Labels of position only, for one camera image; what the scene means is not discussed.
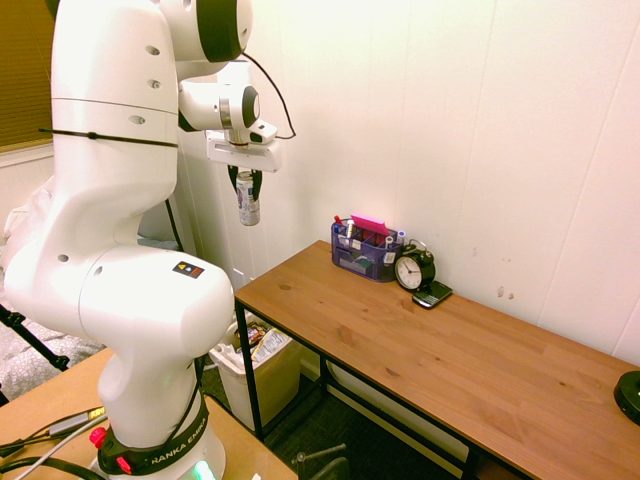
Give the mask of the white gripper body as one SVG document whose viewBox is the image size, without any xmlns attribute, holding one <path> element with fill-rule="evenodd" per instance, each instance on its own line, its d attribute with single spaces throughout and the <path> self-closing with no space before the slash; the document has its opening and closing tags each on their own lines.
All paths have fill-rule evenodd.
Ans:
<svg viewBox="0 0 640 480">
<path fill-rule="evenodd" d="M 234 146 L 221 131 L 207 130 L 205 134 L 207 157 L 213 162 L 270 173 L 282 167 L 277 141 L 266 145 L 249 143 L 247 146 Z"/>
</svg>

